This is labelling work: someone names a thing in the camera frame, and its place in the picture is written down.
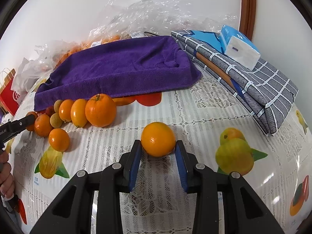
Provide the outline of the person's left hand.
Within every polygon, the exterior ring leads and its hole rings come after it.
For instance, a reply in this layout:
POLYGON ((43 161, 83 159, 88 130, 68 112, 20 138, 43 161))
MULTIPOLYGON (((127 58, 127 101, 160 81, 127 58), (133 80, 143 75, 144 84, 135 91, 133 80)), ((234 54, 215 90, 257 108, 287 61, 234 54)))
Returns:
POLYGON ((1 163, 3 163, 3 168, 0 174, 0 184, 1 184, 1 193, 5 195, 6 198, 10 198, 15 190, 14 179, 11 174, 11 165, 8 162, 9 156, 7 152, 1 154, 1 163))

